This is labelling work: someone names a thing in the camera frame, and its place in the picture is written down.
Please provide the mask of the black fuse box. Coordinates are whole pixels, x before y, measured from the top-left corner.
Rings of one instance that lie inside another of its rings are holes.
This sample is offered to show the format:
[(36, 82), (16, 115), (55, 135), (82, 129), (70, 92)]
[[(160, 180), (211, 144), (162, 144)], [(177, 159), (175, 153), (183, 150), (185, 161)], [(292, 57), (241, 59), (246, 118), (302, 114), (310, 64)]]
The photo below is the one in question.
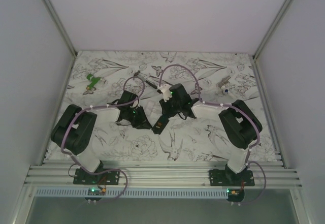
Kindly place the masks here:
[(168, 123), (169, 118), (166, 115), (162, 115), (152, 127), (153, 133), (156, 135), (160, 135)]

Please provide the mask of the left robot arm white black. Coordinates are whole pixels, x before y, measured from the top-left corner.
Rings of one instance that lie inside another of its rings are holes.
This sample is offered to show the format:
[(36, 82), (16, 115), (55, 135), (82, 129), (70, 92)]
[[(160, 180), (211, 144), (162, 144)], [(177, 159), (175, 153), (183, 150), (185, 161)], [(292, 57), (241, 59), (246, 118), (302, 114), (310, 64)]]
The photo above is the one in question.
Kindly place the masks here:
[(152, 128), (143, 107), (139, 105), (139, 97), (125, 90), (119, 99), (103, 106), (82, 109), (69, 105), (52, 130), (50, 139), (86, 172), (85, 178), (90, 183), (98, 184), (103, 180), (104, 172), (99, 168), (101, 161), (91, 149), (93, 130), (101, 123), (121, 121), (127, 121), (139, 130)]

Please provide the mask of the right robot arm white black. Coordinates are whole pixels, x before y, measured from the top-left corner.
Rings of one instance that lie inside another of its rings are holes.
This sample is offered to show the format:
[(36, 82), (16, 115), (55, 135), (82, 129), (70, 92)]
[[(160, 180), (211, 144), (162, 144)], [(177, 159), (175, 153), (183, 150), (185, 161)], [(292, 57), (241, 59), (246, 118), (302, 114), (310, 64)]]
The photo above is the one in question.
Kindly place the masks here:
[(232, 145), (224, 170), (225, 180), (229, 185), (238, 185), (249, 167), (252, 147), (259, 143), (263, 129), (245, 102), (236, 100), (232, 104), (216, 104), (200, 97), (192, 99), (182, 84), (163, 84), (158, 87), (158, 91), (162, 94), (159, 101), (162, 115), (153, 126), (153, 133), (161, 134), (169, 119), (180, 113), (184, 118), (220, 119)]

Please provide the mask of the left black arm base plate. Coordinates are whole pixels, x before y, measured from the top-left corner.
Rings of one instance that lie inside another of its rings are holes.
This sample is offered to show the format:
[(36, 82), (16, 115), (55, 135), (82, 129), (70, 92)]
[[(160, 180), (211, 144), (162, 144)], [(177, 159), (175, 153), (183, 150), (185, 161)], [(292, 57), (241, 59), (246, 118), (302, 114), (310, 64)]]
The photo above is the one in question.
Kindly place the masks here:
[(75, 185), (118, 185), (120, 173), (107, 172), (100, 175), (91, 175), (82, 169), (75, 172), (73, 184)]

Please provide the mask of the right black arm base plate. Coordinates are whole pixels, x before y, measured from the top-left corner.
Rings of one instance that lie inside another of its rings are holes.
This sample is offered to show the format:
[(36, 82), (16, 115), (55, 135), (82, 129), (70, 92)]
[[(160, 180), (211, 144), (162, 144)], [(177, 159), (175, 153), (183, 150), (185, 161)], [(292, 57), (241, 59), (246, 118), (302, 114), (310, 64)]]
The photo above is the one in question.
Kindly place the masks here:
[(209, 180), (211, 186), (255, 186), (253, 172), (244, 170), (239, 174), (235, 174), (231, 170), (213, 169), (209, 171)]

